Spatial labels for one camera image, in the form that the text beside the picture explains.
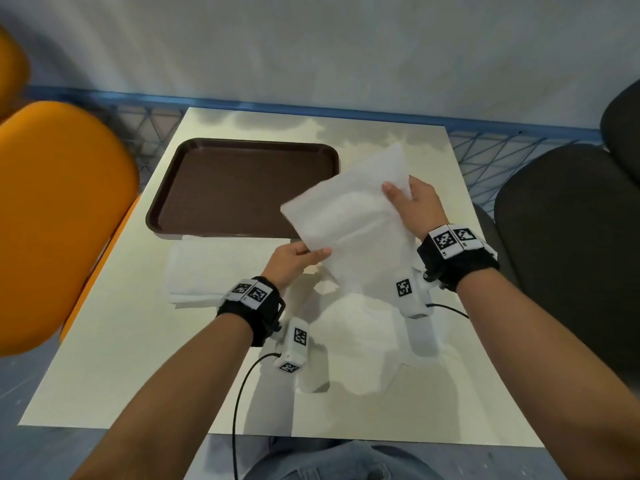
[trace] white napkin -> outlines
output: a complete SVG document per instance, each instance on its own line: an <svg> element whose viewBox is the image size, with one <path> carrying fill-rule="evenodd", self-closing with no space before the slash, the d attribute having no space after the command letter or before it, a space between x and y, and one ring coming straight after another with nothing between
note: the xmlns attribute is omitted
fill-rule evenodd
<svg viewBox="0 0 640 480"><path fill-rule="evenodd" d="M211 302L243 278L259 275L273 251L288 239L184 236L171 248L166 267L170 303Z"/></svg>
<svg viewBox="0 0 640 480"><path fill-rule="evenodd" d="M309 249L333 249L324 265L343 291L393 303L396 293L390 281L398 268L412 266L415 238L382 193L385 181L410 197L399 143L320 182L286 202L281 211Z"/></svg>

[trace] orange chair backrest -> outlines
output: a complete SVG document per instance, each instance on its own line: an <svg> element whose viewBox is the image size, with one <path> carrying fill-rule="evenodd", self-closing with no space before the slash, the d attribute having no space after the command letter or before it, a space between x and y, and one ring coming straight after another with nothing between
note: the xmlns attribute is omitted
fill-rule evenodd
<svg viewBox="0 0 640 480"><path fill-rule="evenodd" d="M0 356L59 329L137 193L132 158L82 109L37 102L0 125Z"/></svg>
<svg viewBox="0 0 640 480"><path fill-rule="evenodd" d="M27 56L9 32L0 27L0 118L17 109L29 72Z"/></svg>

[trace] black wrist strap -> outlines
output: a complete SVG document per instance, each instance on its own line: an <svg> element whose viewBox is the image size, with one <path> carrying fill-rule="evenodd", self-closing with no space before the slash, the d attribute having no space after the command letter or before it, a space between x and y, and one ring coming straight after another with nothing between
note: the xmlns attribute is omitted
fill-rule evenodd
<svg viewBox="0 0 640 480"><path fill-rule="evenodd" d="M469 273L489 267L500 269L497 254L468 227L444 225L431 231L418 248L429 282L440 280L455 292Z"/></svg>
<svg viewBox="0 0 640 480"><path fill-rule="evenodd" d="M274 331L281 329L278 321L285 303L276 286L263 276L241 280L224 296L218 315L233 313L249 323L253 331L252 347L262 347Z"/></svg>

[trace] hand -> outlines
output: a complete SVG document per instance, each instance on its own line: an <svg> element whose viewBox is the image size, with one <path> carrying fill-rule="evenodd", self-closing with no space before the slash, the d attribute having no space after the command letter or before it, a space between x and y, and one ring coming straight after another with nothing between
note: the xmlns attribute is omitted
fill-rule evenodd
<svg viewBox="0 0 640 480"><path fill-rule="evenodd" d="M449 220L444 213L442 204L433 186L425 184L416 177L409 177L412 199L404 196L402 191L394 184L385 182L382 184L382 192L396 208L404 226L421 241L432 230Z"/></svg>
<svg viewBox="0 0 640 480"><path fill-rule="evenodd" d="M302 241L284 244L273 252L262 276L272 282L278 288L280 295L283 295L287 287L302 274L307 266L318 264L329 256L331 256L331 248L309 251Z"/></svg>

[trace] black cable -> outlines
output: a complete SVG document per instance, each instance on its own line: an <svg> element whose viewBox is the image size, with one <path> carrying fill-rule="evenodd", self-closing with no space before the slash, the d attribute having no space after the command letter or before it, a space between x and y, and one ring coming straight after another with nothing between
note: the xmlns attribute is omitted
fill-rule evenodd
<svg viewBox="0 0 640 480"><path fill-rule="evenodd" d="M433 308L434 306L439 306L441 308L446 308L447 310L451 310L452 312L459 313L460 315L464 316L464 318L469 318L469 315L467 315L466 313L462 313L460 310L456 310L455 308L453 308L451 306L441 305L439 303L428 303L426 305L427 308Z"/></svg>
<svg viewBox="0 0 640 480"><path fill-rule="evenodd" d="M236 409L234 410L234 423L231 427L231 451L234 457L234 478L238 480L238 464L236 460L236 416L238 415L238 405L240 404L240 395L242 395L242 389L244 389L244 384L247 379L249 379L249 374L253 368L260 363L261 360L266 359L267 357L280 357L282 354L278 354L277 352L263 355L260 359L256 360L251 368L249 368L249 372L246 373L244 380L242 381L242 386L240 386L240 391L238 392L238 398L236 399Z"/></svg>

